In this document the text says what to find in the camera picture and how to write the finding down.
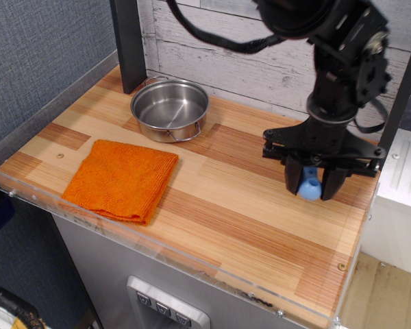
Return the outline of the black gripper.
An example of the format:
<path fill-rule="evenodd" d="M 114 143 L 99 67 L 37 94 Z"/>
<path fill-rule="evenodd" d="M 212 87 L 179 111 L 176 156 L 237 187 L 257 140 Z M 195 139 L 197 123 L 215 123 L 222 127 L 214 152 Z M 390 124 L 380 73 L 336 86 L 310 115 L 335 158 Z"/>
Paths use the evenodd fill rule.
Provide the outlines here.
<path fill-rule="evenodd" d="M 386 150 L 353 135 L 344 125 L 310 117 L 291 127 L 264 131 L 263 156 L 285 164 L 286 188 L 298 193 L 304 167 L 324 168 L 321 199 L 333 199 L 352 175 L 376 176 Z"/>

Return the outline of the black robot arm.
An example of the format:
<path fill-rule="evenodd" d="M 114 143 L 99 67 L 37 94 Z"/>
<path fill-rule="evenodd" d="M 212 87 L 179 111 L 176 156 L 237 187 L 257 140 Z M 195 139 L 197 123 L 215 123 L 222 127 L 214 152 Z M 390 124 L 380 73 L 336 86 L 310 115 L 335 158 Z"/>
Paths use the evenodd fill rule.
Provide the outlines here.
<path fill-rule="evenodd" d="M 313 45 L 316 71 L 308 118 L 266 130 L 264 157 L 284 165 L 293 194 L 306 183 L 308 168 L 322 168 L 322 200 L 334 198 L 351 175 L 375 176 L 386 150 L 347 127 L 367 104 L 388 118 L 378 100 L 391 79 L 386 18 L 370 1 L 260 1 L 258 9 L 277 37 Z"/>

